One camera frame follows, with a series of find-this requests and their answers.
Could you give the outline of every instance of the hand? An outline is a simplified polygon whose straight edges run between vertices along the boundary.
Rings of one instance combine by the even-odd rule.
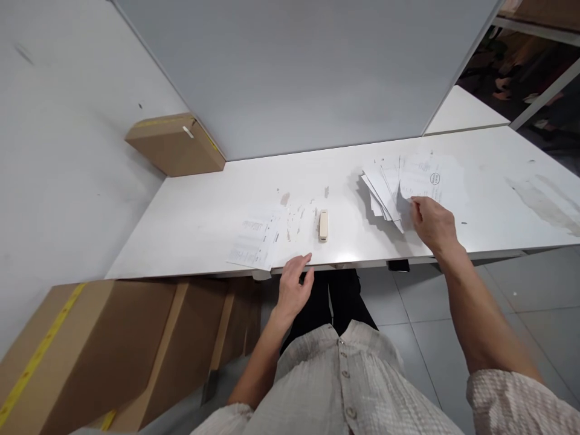
[[[272,315],[284,327],[290,327],[310,297],[312,284],[314,284],[314,268],[310,268],[306,273],[302,285],[299,280],[302,270],[311,258],[312,254],[294,257],[282,269],[280,294],[278,295],[278,303],[272,310]]]
[[[427,196],[412,196],[411,218],[415,231],[433,254],[461,247],[453,213]]]

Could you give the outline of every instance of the paper sheet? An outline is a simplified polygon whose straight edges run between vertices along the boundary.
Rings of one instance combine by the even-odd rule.
[[[373,214],[392,221],[401,233],[413,227],[412,196],[429,196],[450,210],[467,202],[463,168],[453,157],[433,151],[374,159],[363,167],[361,177],[369,188]]]
[[[272,269],[284,212],[285,208],[279,206],[252,213],[241,223],[227,262],[265,271]]]

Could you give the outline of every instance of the shirt sleeve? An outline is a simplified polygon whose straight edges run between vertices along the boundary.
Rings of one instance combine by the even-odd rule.
[[[467,400],[478,435],[580,433],[578,411],[518,373],[475,372],[469,377]]]
[[[214,411],[191,435],[240,435],[253,414],[249,405],[228,405]]]

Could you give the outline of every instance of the brown cardboard box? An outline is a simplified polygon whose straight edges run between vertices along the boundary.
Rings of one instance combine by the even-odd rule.
[[[211,359],[212,370],[244,355],[254,280],[251,277],[232,278],[229,284]]]
[[[0,363],[0,404],[76,287],[53,287]],[[141,394],[174,295],[171,284],[88,283],[0,434],[68,435]]]
[[[580,2],[578,0],[510,0],[498,15],[556,27],[580,31]]]
[[[247,356],[254,351],[262,331],[262,294],[254,289],[250,300],[246,337],[243,342],[243,355]]]
[[[138,122],[125,141],[169,176],[224,169],[224,157],[189,113]]]
[[[147,388],[119,408],[109,431],[137,432],[205,383],[227,288],[198,278],[178,285]]]

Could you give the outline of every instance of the gray floor tile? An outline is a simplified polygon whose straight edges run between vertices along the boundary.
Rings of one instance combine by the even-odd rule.
[[[562,248],[485,268],[516,312],[580,306],[580,256]]]
[[[451,320],[411,324],[441,409],[465,433],[475,434],[465,398],[469,372]]]
[[[408,323],[393,274],[386,267],[357,269],[361,297],[377,325]]]
[[[580,308],[528,312],[519,316],[576,399],[580,400]],[[559,391],[553,391],[566,399]]]
[[[546,386],[551,389],[554,394],[556,394],[559,398],[565,400],[570,405],[575,407],[576,409],[580,409],[580,404],[574,397],[574,394],[570,391],[570,389],[566,386],[552,363],[546,358],[546,354],[540,349],[538,343],[534,340],[531,336],[528,329],[526,329],[524,323],[520,319],[519,316],[525,314],[509,314],[506,316],[508,322],[514,328],[515,333],[518,335],[520,340],[526,346],[530,356],[532,357],[533,361],[536,363],[538,370],[540,371],[540,375],[542,376]],[[577,361],[578,359],[573,359],[571,357],[570,364],[573,361]]]
[[[491,294],[505,313],[513,312],[488,271],[476,268]],[[411,322],[450,319],[445,276],[431,265],[416,265],[406,274],[393,274]]]
[[[379,330],[386,335],[398,349],[405,366],[405,376],[423,395],[439,408],[433,383],[425,367],[425,361],[419,350],[411,324],[380,326]]]

